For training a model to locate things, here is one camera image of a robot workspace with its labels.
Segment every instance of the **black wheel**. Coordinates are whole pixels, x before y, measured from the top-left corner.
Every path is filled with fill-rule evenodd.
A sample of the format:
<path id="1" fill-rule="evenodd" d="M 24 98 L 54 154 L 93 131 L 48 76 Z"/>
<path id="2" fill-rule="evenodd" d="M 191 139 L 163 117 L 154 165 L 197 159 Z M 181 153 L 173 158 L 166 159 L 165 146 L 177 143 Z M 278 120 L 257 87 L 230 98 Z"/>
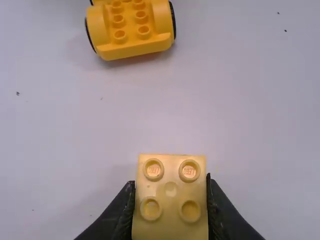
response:
<path id="1" fill-rule="evenodd" d="M 88 30 L 87 18 L 84 19 L 84 24 L 85 24 L 86 35 L 88 36 L 90 45 L 91 45 L 93 51 L 94 51 L 95 53 L 97 53 L 96 50 L 95 50 L 95 48 L 94 48 L 94 45 L 92 44 L 92 41 L 91 41 L 90 33 L 89 33 L 89 30 Z"/>
<path id="2" fill-rule="evenodd" d="M 175 10 L 174 6 L 172 5 L 172 2 L 169 1 L 170 10 L 171 10 L 171 18 L 172 18 L 172 24 L 173 24 L 173 37 L 176 39 L 177 36 L 177 27 L 176 27 L 176 17 L 175 17 Z"/>

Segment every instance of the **white table surface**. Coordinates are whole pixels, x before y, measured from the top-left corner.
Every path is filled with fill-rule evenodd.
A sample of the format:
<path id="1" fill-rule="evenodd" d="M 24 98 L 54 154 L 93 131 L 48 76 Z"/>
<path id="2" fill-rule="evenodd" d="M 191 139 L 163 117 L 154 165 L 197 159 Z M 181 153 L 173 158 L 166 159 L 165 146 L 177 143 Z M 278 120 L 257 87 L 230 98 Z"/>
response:
<path id="1" fill-rule="evenodd" d="M 73 240 L 139 153 L 205 154 L 267 240 L 320 239 L 320 1 L 172 2 L 174 47 L 111 63 L 89 1 L 0 3 L 2 240 Z"/>

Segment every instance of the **lego stud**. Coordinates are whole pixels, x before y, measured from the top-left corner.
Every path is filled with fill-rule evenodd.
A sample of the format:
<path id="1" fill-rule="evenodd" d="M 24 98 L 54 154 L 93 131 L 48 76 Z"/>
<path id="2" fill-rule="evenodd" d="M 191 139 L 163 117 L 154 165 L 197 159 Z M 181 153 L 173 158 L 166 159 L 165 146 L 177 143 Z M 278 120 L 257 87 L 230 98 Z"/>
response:
<path id="1" fill-rule="evenodd" d="M 135 21 L 137 24 L 145 24 L 148 22 L 148 15 L 145 11 L 137 11 L 135 13 Z"/>
<path id="2" fill-rule="evenodd" d="M 126 25 L 124 16 L 122 16 L 122 15 L 114 15 L 113 16 L 113 20 L 112 20 L 112 25 L 117 29 L 122 28 L 124 25 Z"/>
<path id="3" fill-rule="evenodd" d="M 194 160 L 185 160 L 179 167 L 179 177 L 185 183 L 193 183 L 200 176 L 200 166 Z"/>
<path id="4" fill-rule="evenodd" d="M 124 44 L 127 41 L 128 37 L 125 31 L 118 30 L 118 31 L 115 31 L 115 33 L 113 34 L 113 38 L 117 44 Z"/>
<path id="5" fill-rule="evenodd" d="M 193 200 L 187 200 L 180 206 L 179 215 L 186 223 L 195 223 L 201 216 L 200 206 Z"/>
<path id="6" fill-rule="evenodd" d="M 151 36 L 151 31 L 148 26 L 141 26 L 138 28 L 138 37 L 141 40 L 146 40 L 150 38 L 150 36 Z"/>
<path id="7" fill-rule="evenodd" d="M 147 221 L 155 221 L 160 218 L 162 208 L 155 197 L 146 197 L 140 204 L 141 216 Z"/>
<path id="8" fill-rule="evenodd" d="M 114 14 L 119 14 L 124 10 L 124 6 L 122 5 L 120 0 L 115 0 L 112 2 L 111 10 Z"/>
<path id="9" fill-rule="evenodd" d="M 141 10 L 146 7 L 146 3 L 144 0 L 133 0 L 132 1 L 132 6 L 136 10 Z"/>
<path id="10" fill-rule="evenodd" d="M 148 180 L 152 182 L 159 181 L 164 176 L 164 173 L 165 168 L 160 160 L 151 158 L 144 163 L 143 174 Z"/>

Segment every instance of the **lego duplo car base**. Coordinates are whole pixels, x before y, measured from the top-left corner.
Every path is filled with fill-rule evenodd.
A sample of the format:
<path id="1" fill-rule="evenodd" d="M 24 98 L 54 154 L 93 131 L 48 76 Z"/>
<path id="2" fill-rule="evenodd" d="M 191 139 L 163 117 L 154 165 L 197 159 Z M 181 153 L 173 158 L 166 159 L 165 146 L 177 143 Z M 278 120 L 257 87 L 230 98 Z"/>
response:
<path id="1" fill-rule="evenodd" d="M 106 61 L 169 49 L 176 20 L 168 0 L 95 0 L 85 28 L 93 50 Z"/>
<path id="2" fill-rule="evenodd" d="M 141 154 L 132 240 L 207 240 L 206 158 Z"/>

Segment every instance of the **yellow lego duplo brick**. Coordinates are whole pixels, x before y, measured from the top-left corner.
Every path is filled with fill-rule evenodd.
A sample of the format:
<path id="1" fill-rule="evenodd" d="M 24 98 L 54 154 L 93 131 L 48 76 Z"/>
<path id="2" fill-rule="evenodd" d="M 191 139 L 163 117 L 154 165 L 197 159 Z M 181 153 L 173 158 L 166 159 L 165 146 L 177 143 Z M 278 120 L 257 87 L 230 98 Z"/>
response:
<path id="1" fill-rule="evenodd" d="M 168 0 L 95 0 L 85 26 L 93 50 L 116 60 L 167 50 L 176 24 Z"/>
<path id="2" fill-rule="evenodd" d="M 141 154 L 132 240 L 207 240 L 206 158 Z"/>

